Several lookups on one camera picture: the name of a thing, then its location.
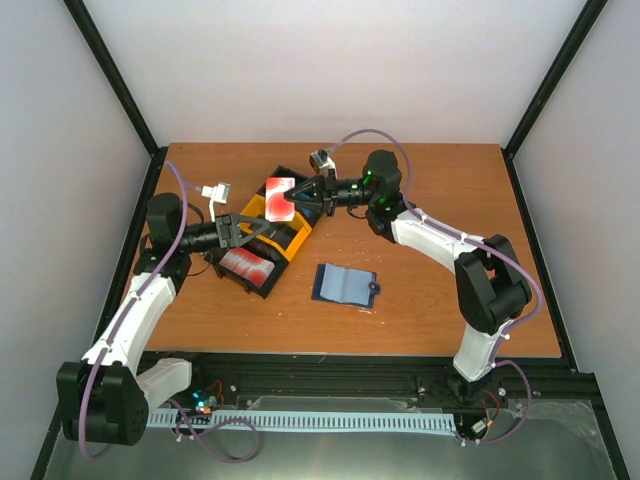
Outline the red white credit card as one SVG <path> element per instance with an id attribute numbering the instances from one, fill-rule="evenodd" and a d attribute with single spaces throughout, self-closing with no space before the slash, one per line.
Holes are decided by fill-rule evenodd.
<path id="1" fill-rule="evenodd" d="M 289 222 L 294 219 L 295 205 L 284 194 L 295 187 L 292 177 L 269 177 L 265 183 L 265 218 L 270 222 Z"/>

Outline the blue leather card holder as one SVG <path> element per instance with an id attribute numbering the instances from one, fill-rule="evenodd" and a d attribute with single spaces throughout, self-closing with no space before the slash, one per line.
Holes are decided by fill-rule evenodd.
<path id="1" fill-rule="evenodd" d="M 311 299 L 371 309 L 380 292 L 375 272 L 324 263 L 317 266 Z"/>

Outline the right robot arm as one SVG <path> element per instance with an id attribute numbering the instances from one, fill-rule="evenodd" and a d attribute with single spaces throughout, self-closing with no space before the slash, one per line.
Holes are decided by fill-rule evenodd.
<path id="1" fill-rule="evenodd" d="M 530 280 L 509 240 L 468 235 L 428 216 L 401 192 L 395 154 L 371 153 L 358 179 L 340 179 L 329 154 L 313 153 L 316 173 L 285 192 L 286 200 L 322 215 L 337 208 L 365 207 L 374 234 L 411 248 L 448 269 L 455 278 L 459 310 L 466 322 L 453 366 L 466 382 L 477 382 L 496 366 L 499 343 L 531 301 Z"/>

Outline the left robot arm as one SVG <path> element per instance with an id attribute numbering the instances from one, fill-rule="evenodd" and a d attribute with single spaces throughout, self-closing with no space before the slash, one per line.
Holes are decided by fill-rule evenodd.
<path id="1" fill-rule="evenodd" d="M 208 378 L 184 359 L 160 360 L 138 371 L 148 340 L 181 290 L 194 253 L 241 247 L 264 233 L 269 222 L 224 214 L 190 225 L 187 202 L 162 193 L 147 203 L 150 247 L 138 258 L 130 287 L 108 326 L 77 362 L 65 362 L 56 376 L 61 424 L 66 439 L 81 446 L 136 444 L 148 416 L 179 395 L 201 400 Z"/>

